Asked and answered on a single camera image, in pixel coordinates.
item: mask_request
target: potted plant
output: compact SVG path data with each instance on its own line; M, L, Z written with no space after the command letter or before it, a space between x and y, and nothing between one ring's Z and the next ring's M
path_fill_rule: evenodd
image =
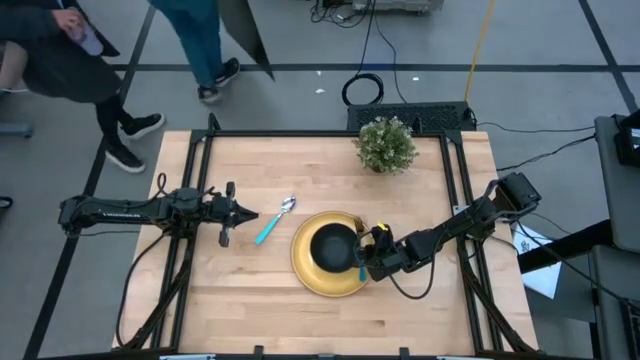
M362 164L378 173L400 174L419 155L411 129L395 116L391 120L377 117L360 129L360 136L353 142Z

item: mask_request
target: spoon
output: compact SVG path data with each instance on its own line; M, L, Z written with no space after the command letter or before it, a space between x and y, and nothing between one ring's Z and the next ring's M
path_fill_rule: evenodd
M274 217L273 220L271 220L269 225L267 225L267 227L264 228L264 230L262 230L260 235L258 235L258 237L256 238L256 245L262 244L262 242L267 238L271 230L276 226L276 224L278 223L278 220L280 220L282 215L291 211L295 205L296 205L296 197L293 195L291 195L290 197L282 201L282 206L280 207L280 213L278 213L278 215L276 215L276 217Z

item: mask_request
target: white paper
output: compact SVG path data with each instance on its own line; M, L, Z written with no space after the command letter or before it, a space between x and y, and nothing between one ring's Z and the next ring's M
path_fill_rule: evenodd
M551 240L537 232L524 227L527 234L533 236L541 244L550 243ZM513 245L518 249L518 254L523 254L529 250L533 250L539 247L538 244L533 242L529 237L524 235L522 228L518 225L516 227L516 233L513 237ZM556 294L556 287L558 286L558 277L560 276L560 263L556 263L551 266L544 267L535 271L522 274L522 281L524 285L529 289L540 293L549 299L553 299Z

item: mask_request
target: wooden table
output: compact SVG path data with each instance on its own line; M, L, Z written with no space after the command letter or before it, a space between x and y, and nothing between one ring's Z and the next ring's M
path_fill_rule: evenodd
M164 136L156 175L168 175L167 189L180 187L189 136ZM496 178L493 155L486 133L463 133L463 138L477 197ZM306 289L291 266L293 234L322 211L356 214L369 225L384 221L397 238L451 216L439 142L415 141L420 156L409 171L394 177L363 169L350 138L216 137L207 187L224 191L227 181L235 181L238 202L260 218L232 230L228 248L218 245L219 225L200 226L180 352L252 353L255 345L264 345L267 354L393 355L399 347L409 347L412 355L473 354L455 241L438 253L433 288L420 301L404 298L386 279L369 282L345 298L322 297ZM464 203L453 147L450 152ZM151 193L155 191L154 182ZM295 210L256 246L256 235L291 193L298 199ZM137 253L159 233L143 228ZM505 225L498 225L495 235L511 240ZM158 301L168 244L167 239L146 255L132 276L121 327L125 339ZM496 305L522 338L537 347L514 250L487 241L485 252ZM413 274L399 273L397 279L406 291L418 294L429 271L426 266ZM478 308L485 348L490 348L486 313ZM173 315L169 310L163 345L169 342Z

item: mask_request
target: black sneaker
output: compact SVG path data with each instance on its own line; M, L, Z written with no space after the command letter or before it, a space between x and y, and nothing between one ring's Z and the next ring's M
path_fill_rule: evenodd
M106 155L107 159L111 160L112 163L131 174L139 174L146 168L142 160L138 159L138 157L124 145L108 147Z
M166 119L162 114L153 114L143 118L133 119L133 124L130 126L123 126L125 137L129 140L138 140L141 137L147 135L150 132L158 130Z
M222 98L218 89L200 86L198 88L198 99L205 104L214 104Z
M222 70L222 74L216 78L216 86L223 87L227 85L231 79L238 76L240 73L240 61L236 58L231 58L229 61L224 63L224 70Z

